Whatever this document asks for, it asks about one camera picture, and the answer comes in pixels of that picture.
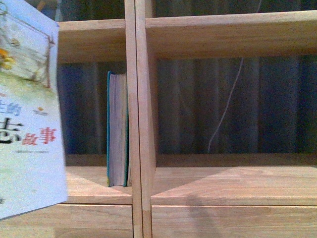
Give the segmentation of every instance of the cartoon illustration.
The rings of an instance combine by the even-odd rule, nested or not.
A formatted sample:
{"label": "cartoon illustration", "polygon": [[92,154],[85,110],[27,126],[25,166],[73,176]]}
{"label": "cartoon illustration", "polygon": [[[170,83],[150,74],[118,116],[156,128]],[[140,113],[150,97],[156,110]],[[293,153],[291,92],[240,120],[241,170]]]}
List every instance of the cartoon illustration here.
{"label": "cartoon illustration", "polygon": [[0,85],[14,92],[33,87],[33,93],[53,96],[50,52],[54,46],[52,36],[12,16],[0,1]]}

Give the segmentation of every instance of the light wood grain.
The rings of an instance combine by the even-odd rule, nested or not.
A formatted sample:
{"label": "light wood grain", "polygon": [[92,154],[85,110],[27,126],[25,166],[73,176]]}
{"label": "light wood grain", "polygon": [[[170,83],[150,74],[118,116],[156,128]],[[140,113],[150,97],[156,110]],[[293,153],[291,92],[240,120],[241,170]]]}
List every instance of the light wood grain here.
{"label": "light wood grain", "polygon": [[58,63],[126,60],[124,19],[59,25]]}
{"label": "light wood grain", "polygon": [[66,167],[67,203],[132,204],[131,187],[108,187],[106,167]]}
{"label": "light wood grain", "polygon": [[157,168],[152,205],[317,205],[317,167]]}
{"label": "light wood grain", "polygon": [[152,2],[150,0],[136,0],[136,37],[137,37],[137,70],[138,70],[138,102],[139,102],[139,134],[141,186],[143,209],[143,236],[152,237],[151,225],[151,193],[156,168],[157,141],[155,131],[156,105],[154,97],[155,84],[153,69],[155,60],[147,45],[145,30],[145,16],[151,15]]}
{"label": "light wood grain", "polygon": [[317,54],[317,11],[146,19],[160,59]]}
{"label": "light wood grain", "polygon": [[317,207],[153,206],[153,238],[313,238]]}
{"label": "light wood grain", "polygon": [[129,100],[129,156],[131,158],[132,173],[132,201],[133,201],[133,234],[134,238],[143,237],[142,228],[142,192],[139,144],[139,111],[138,111],[138,80],[135,32],[135,3],[125,0],[126,21],[126,51]]}
{"label": "light wood grain", "polygon": [[2,238],[132,238],[131,206],[56,205],[0,221]]}

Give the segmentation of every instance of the dark gray curtain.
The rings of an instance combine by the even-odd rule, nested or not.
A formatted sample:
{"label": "dark gray curtain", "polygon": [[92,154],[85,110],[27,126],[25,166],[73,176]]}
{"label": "dark gray curtain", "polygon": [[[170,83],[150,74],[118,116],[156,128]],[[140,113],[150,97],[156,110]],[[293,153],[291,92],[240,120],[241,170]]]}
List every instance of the dark gray curtain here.
{"label": "dark gray curtain", "polygon": [[[239,14],[257,0],[158,0],[157,17]],[[263,0],[260,12],[316,9],[313,1]],[[247,58],[211,153],[312,152],[317,142],[316,59]],[[161,153],[206,153],[240,59],[159,62]]]}

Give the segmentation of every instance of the wooden bookshelf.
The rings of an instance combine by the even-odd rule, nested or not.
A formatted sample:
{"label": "wooden bookshelf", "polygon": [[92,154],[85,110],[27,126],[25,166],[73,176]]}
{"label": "wooden bookshelf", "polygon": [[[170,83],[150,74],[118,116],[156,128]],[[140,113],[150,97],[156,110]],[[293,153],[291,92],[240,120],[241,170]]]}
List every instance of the wooden bookshelf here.
{"label": "wooden bookshelf", "polygon": [[147,18],[158,59],[317,53],[317,11]]}
{"label": "wooden bookshelf", "polygon": [[152,214],[156,238],[311,238],[317,231],[311,206],[153,206]]}
{"label": "wooden bookshelf", "polygon": [[136,0],[144,237],[317,236],[316,155],[160,155],[157,88],[160,59],[315,55],[317,11],[154,18],[154,5]]}
{"label": "wooden bookshelf", "polygon": [[131,187],[108,187],[106,167],[66,167],[68,201],[78,204],[130,204]]}
{"label": "wooden bookshelf", "polygon": [[127,205],[62,204],[0,222],[3,238],[133,237]]}
{"label": "wooden bookshelf", "polygon": [[124,19],[59,25],[58,63],[126,61]]}
{"label": "wooden bookshelf", "polygon": [[314,206],[316,183],[313,166],[160,167],[151,205]]}

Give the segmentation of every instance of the book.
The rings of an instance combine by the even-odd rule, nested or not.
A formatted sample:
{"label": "book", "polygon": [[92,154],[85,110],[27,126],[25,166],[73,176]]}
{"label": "book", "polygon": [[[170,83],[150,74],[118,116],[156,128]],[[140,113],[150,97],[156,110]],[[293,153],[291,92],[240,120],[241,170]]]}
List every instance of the book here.
{"label": "book", "polygon": [[131,185],[129,162],[127,75],[107,75],[107,177],[108,186]]}
{"label": "book", "polygon": [[56,22],[0,1],[0,219],[67,200]]}

